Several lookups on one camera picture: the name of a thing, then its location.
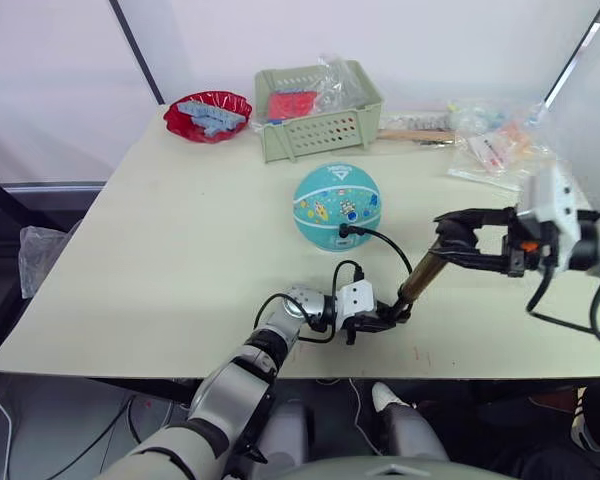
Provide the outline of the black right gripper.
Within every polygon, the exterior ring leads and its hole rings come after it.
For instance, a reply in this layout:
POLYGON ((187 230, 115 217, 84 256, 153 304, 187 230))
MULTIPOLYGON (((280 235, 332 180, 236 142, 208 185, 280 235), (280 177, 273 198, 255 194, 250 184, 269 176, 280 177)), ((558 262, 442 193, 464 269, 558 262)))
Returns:
POLYGON ((491 271, 509 277, 522 277, 527 270, 556 269, 556 225, 539 221, 534 215, 519 215, 515 207, 471 208, 448 212, 434 219, 436 255, 460 267, 491 271), (475 230, 484 226, 505 226, 502 254, 482 254, 477 250, 475 230))

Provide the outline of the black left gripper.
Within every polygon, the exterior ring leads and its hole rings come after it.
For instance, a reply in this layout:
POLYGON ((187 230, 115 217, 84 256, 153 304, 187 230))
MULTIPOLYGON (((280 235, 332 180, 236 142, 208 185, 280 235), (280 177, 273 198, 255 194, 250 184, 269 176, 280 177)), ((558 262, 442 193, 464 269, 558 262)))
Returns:
POLYGON ((411 304, 396 302, 392 305, 378 301, 376 313, 359 313, 343 321, 341 329, 346 332, 346 344, 353 346, 357 334, 380 333, 403 325, 411 317, 411 304))

